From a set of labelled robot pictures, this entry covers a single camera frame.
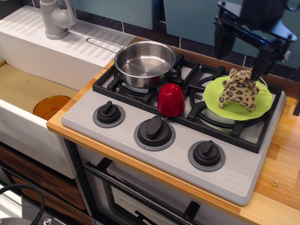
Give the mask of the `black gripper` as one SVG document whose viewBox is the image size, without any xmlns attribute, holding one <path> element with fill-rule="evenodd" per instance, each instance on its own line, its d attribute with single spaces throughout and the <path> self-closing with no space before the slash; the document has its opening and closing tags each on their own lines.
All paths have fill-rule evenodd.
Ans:
<svg viewBox="0 0 300 225">
<path fill-rule="evenodd" d="M 215 56 L 224 58 L 239 38 L 259 49 L 252 68 L 251 81 L 257 81 L 288 59 L 288 47 L 296 36 L 282 23 L 286 10 L 296 11 L 286 0 L 244 0 L 242 4 L 220 0 L 215 16 Z"/>
</svg>

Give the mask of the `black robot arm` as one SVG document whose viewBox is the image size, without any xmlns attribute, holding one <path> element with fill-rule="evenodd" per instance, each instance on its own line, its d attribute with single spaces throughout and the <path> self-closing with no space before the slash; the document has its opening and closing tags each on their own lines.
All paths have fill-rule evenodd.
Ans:
<svg viewBox="0 0 300 225">
<path fill-rule="evenodd" d="M 236 38 L 257 48 L 253 81 L 268 74 L 277 62 L 288 59 L 288 48 L 297 37 L 283 25 L 281 18 L 284 11 L 297 11 L 299 6 L 290 8 L 286 0 L 245 0 L 240 5 L 221 0 L 218 7 L 214 21 L 217 59 L 232 51 Z"/>
</svg>

